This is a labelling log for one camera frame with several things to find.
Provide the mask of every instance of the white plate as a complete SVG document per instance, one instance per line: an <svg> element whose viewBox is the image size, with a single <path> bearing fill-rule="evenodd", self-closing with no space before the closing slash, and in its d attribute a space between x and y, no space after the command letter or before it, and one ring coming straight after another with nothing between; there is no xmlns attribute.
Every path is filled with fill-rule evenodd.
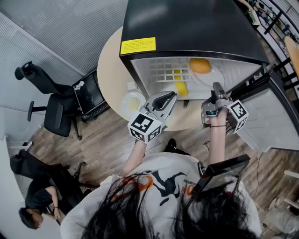
<svg viewBox="0 0 299 239"><path fill-rule="evenodd" d="M200 85L206 87L209 90L214 90L213 88L213 83L214 82L219 82L221 84L222 87L224 87L225 85L225 80L224 77L222 75L222 73L220 72L220 70L212 64L212 69L209 73L207 74L199 74L196 72L193 72L190 67L189 68L189 73L191 75L191 77Z"/></svg>
<svg viewBox="0 0 299 239"><path fill-rule="evenodd" d="M131 91L128 94L126 94L125 97L122 98L122 101L121 101L121 111L128 117L132 117L133 114L136 112L136 111L131 111L129 109L129 103L132 98L138 98L140 101L140 103L138 105L138 109L136 111L139 111L140 107L145 104L145 97L140 92Z"/></svg>

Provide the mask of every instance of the hand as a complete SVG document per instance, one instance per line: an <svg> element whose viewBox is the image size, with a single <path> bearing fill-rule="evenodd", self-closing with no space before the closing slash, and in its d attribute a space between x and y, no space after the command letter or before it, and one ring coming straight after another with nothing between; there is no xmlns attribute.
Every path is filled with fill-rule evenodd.
<svg viewBox="0 0 299 239"><path fill-rule="evenodd" d="M228 109L227 108L220 109L218 115L210 119L211 126L226 125L227 116L228 116Z"/></svg>
<svg viewBox="0 0 299 239"><path fill-rule="evenodd" d="M60 210L57 207L54 208L54 219L55 220L61 219Z"/></svg>

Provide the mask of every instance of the black and white marker cube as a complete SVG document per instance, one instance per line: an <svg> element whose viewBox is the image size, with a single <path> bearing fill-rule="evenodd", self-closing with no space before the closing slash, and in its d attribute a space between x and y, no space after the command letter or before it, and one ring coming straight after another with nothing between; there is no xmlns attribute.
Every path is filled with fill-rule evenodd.
<svg viewBox="0 0 299 239"><path fill-rule="evenodd" d="M133 115L128 123L130 135L146 144L162 132L163 126L163 122L139 111Z"/></svg>
<svg viewBox="0 0 299 239"><path fill-rule="evenodd" d="M233 115L234 119L237 121L235 131L234 131L234 133L236 133L238 130L244 127L246 120L249 116L249 113L239 100L230 104L228 106L228 110Z"/></svg>

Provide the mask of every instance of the black shirt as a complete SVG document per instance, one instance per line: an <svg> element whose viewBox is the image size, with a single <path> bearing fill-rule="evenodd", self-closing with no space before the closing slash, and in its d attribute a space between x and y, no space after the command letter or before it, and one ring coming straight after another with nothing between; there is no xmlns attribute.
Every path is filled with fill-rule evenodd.
<svg viewBox="0 0 299 239"><path fill-rule="evenodd" d="M26 207L38 209L41 213L46 212L46 207L52 203L52 196L46 190L49 186L51 186L49 177L39 176L33 179L28 187Z"/></svg>

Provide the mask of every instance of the black trousers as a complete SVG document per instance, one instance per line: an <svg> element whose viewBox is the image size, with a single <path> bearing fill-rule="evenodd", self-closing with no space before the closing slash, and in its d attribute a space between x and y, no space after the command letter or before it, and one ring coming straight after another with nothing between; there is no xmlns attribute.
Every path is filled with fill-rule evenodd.
<svg viewBox="0 0 299 239"><path fill-rule="evenodd" d="M189 156L191 156L190 154L184 152L183 150L174 148L174 147L169 146L169 145L166 146L166 148L164 149L164 152L176 153L176 154L180 154L180 155L189 155Z"/></svg>

